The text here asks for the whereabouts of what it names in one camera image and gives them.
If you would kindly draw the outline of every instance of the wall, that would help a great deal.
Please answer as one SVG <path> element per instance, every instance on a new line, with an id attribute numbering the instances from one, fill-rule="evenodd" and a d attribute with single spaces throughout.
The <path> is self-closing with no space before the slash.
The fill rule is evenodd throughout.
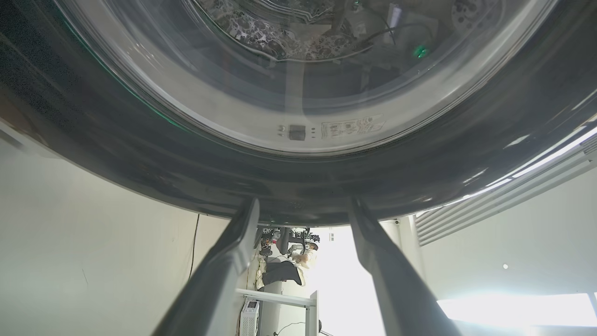
<path id="1" fill-rule="evenodd" d="M 597 169 L 421 248 L 439 299 L 597 292 Z"/>
<path id="2" fill-rule="evenodd" d="M 149 335 L 186 283 L 196 221 L 0 140 L 0 334 Z"/>

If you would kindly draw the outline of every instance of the corrugated panel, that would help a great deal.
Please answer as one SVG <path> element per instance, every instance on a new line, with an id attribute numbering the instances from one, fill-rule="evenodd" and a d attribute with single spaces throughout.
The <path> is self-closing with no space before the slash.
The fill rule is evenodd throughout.
<path id="1" fill-rule="evenodd" d="M 424 246 L 458 232 L 597 166 L 594 160 L 597 157 L 597 135 L 578 145 L 575 143 L 578 141 L 556 144 L 553 150 L 542 153 L 480 193 L 416 214 L 414 220 L 419 245 Z"/>

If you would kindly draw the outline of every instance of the white shirt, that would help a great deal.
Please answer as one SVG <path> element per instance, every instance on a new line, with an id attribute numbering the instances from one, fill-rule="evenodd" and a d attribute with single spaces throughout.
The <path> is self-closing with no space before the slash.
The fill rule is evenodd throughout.
<path id="1" fill-rule="evenodd" d="M 317 251 L 308 249 L 304 252 L 304 255 L 307 256 L 306 261 L 301 261 L 299 263 L 294 264 L 294 266 L 298 269 L 298 276 L 300 277 L 301 286 L 304 286 L 307 281 L 309 281 L 310 273 L 315 268 L 317 264 Z"/>

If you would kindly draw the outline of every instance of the person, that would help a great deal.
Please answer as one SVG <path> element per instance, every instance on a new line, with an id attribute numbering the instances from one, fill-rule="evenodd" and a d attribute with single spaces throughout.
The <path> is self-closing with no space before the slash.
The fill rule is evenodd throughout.
<path id="1" fill-rule="evenodd" d="M 257 278 L 257 290 L 276 281 L 294 280 L 299 286 L 305 286 L 309 281 L 309 273 L 317 263 L 317 250 L 319 246 L 309 243 L 309 248 L 304 254 L 292 255 L 295 263 L 290 261 L 268 262 L 266 271 Z"/>

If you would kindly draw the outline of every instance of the green light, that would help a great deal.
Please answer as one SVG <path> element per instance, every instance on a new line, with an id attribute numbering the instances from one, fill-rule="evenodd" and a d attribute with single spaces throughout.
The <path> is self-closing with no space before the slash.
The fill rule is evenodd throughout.
<path id="1" fill-rule="evenodd" d="M 422 59 L 423 57 L 427 56 L 428 53 L 429 53 L 429 49 L 427 49 L 427 47 L 425 47 L 424 45 L 419 45 L 418 47 L 416 47 L 414 49 L 413 57 Z"/>

